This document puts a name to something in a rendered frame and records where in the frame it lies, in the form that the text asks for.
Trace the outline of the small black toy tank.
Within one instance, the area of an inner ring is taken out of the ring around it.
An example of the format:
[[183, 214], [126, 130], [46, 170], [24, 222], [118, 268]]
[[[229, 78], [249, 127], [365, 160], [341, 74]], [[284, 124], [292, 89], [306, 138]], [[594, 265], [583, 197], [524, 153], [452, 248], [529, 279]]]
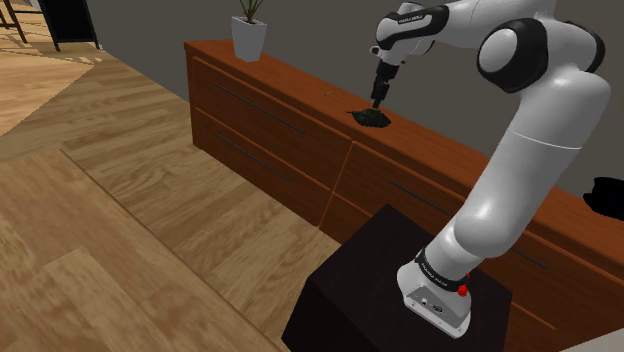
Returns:
[[391, 120], [379, 109], [366, 108], [361, 111], [349, 111], [349, 114], [364, 127], [385, 128], [391, 124]]

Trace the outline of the brown wooden chest of drawers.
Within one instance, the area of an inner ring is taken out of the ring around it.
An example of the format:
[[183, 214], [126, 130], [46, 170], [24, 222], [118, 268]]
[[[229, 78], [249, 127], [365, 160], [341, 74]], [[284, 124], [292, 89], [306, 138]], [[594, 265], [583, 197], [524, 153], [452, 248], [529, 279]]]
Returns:
[[[485, 167], [483, 154], [401, 117], [360, 126], [361, 98], [268, 55], [244, 62], [229, 40], [185, 50], [195, 122], [220, 121], [287, 177], [245, 166], [202, 130], [195, 143], [338, 242], [385, 205], [440, 231]], [[510, 290], [514, 316], [557, 348], [624, 328], [624, 224], [563, 191], [482, 269]]]

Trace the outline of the plant in white pot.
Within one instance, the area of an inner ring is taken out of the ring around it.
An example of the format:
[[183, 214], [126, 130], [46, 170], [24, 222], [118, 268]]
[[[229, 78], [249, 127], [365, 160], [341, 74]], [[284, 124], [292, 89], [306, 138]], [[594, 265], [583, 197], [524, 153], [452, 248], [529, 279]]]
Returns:
[[245, 62], [256, 62], [262, 53], [267, 25], [255, 18], [264, 0], [239, 0], [243, 15], [231, 17], [231, 33], [235, 56]]

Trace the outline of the dark robot stand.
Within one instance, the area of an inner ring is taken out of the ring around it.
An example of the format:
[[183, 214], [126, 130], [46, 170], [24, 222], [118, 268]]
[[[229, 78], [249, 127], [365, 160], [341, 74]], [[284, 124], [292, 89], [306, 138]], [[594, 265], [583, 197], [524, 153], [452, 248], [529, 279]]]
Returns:
[[386, 205], [306, 280], [282, 334], [290, 352], [510, 352], [512, 294], [470, 273], [471, 321], [454, 339], [405, 305], [399, 267], [432, 235]]

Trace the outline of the black rounded object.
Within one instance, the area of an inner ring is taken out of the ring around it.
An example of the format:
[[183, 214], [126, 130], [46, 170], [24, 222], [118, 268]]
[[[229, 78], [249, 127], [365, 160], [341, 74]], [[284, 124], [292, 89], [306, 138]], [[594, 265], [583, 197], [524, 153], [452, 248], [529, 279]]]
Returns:
[[596, 177], [583, 200], [594, 212], [624, 221], [624, 180]]

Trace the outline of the dark wooden table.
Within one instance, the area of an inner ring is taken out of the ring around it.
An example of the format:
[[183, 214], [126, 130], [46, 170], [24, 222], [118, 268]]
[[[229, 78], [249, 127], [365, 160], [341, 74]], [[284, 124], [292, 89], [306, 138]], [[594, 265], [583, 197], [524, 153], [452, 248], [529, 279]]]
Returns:
[[100, 49], [86, 0], [38, 0], [54, 47], [60, 43], [93, 42]]

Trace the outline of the dark wooden chair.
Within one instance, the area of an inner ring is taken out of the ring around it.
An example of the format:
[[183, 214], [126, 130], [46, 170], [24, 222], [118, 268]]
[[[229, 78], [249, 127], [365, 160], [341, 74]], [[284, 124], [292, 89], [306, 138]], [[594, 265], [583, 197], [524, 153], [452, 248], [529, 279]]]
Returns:
[[8, 16], [10, 17], [11, 21], [8, 21], [5, 16], [4, 16], [4, 12], [2, 9], [0, 9], [0, 26], [4, 27], [5, 29], [10, 29], [10, 28], [15, 28], [18, 31], [18, 34], [22, 40], [23, 43], [27, 44], [28, 41], [26, 39], [25, 33], [21, 27], [21, 24], [19, 23], [19, 20], [16, 16], [16, 12], [14, 11], [12, 4], [10, 3], [9, 0], [1, 0], [2, 3], [4, 4], [4, 8], [6, 9], [6, 12], [8, 14]]

